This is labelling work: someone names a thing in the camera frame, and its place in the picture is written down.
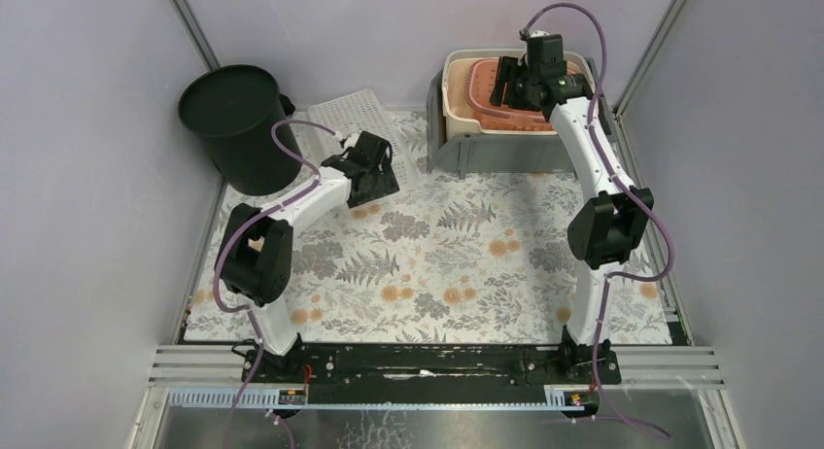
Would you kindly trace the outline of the pink perforated basket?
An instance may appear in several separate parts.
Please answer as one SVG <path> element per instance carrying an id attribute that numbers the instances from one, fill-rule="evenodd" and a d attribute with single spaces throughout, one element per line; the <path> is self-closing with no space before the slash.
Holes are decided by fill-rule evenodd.
<path id="1" fill-rule="evenodd" d="M 554 132 L 552 125 L 540 112 L 515 110 L 504 105 L 494 106 L 490 102 L 497 69 L 498 59 L 486 58 L 475 61 L 467 74 L 466 102 L 481 128 L 492 131 Z"/>

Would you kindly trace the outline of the white perforated plastic basket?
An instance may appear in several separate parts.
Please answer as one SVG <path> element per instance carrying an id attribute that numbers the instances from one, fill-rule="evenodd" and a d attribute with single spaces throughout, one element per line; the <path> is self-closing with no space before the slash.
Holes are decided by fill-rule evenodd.
<path id="1" fill-rule="evenodd" d="M 344 138 L 358 137 L 362 131 L 368 131 L 386 139 L 393 148 L 392 168 L 400 190 L 412 190 L 419 183 L 421 174 L 411 149 L 372 89 L 364 88 L 312 105 L 307 114 L 309 121 L 340 132 Z"/>

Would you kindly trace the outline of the cream plastic tub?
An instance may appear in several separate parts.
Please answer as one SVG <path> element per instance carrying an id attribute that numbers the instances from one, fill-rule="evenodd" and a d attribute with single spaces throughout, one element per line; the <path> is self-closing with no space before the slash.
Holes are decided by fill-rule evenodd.
<path id="1" fill-rule="evenodd" d="M 486 97 L 491 93 L 492 82 L 495 79 L 495 68 L 498 59 L 502 56 L 520 57 L 522 49 L 475 49 L 458 50 L 450 53 L 444 62 L 440 92 L 442 93 L 442 113 L 446 119 L 447 137 L 456 134 L 486 133 L 503 135 L 556 135 L 552 126 L 543 120 L 539 113 L 527 112 L 532 116 L 532 123 L 526 119 L 511 119 L 495 116 L 485 116 L 475 111 L 467 101 L 467 87 L 469 86 L 470 70 L 473 65 L 482 60 L 490 59 L 494 65 L 489 68 Z"/>

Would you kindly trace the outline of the grey plastic crate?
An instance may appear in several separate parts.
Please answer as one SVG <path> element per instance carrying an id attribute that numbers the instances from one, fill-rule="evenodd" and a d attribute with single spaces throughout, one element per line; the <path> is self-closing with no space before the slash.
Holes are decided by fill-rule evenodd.
<path id="1" fill-rule="evenodd" d="M 460 178 L 471 173 L 571 173 L 568 152 L 556 135 L 456 134 L 447 137 L 440 80 L 442 69 L 429 84 L 428 172 L 442 170 Z"/>

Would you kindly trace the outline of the large black cylindrical container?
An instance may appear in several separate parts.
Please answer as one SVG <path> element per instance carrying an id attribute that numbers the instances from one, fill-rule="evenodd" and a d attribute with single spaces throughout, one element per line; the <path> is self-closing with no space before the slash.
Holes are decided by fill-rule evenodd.
<path id="1" fill-rule="evenodd" d="M 286 124 L 284 98 L 275 78 L 254 65 L 228 65 L 202 75 L 178 102 L 183 126 L 200 139 L 226 182 L 242 194 L 262 196 L 291 184 L 301 164 L 284 153 L 300 148 Z"/>

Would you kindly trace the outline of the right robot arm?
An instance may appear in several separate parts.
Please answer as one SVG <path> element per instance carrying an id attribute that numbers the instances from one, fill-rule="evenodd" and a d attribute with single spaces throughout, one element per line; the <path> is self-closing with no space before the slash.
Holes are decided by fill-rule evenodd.
<path id="1" fill-rule="evenodd" d="M 585 198 L 567 228 L 577 260 L 576 299 L 557 357 L 561 376 L 580 383 L 609 353 L 607 277 L 640 244 L 654 198 L 635 187 L 609 148 L 598 95 L 585 75 L 568 72 L 562 37 L 529 29 L 520 37 L 525 51 L 499 59 L 490 102 L 543 116 L 560 137 Z"/>

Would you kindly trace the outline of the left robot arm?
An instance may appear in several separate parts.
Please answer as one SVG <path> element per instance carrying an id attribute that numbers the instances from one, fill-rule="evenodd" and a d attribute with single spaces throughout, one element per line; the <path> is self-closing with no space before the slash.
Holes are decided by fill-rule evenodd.
<path id="1" fill-rule="evenodd" d="M 264 369 L 277 381 L 291 381 L 301 369 L 302 358 L 292 349 L 299 333 L 284 299 L 298 234 L 339 206 L 356 208 L 397 193 L 393 160 L 388 140 L 363 131 L 295 189 L 260 207 L 232 210 L 213 279 L 237 294 L 256 343 L 267 352 Z"/>

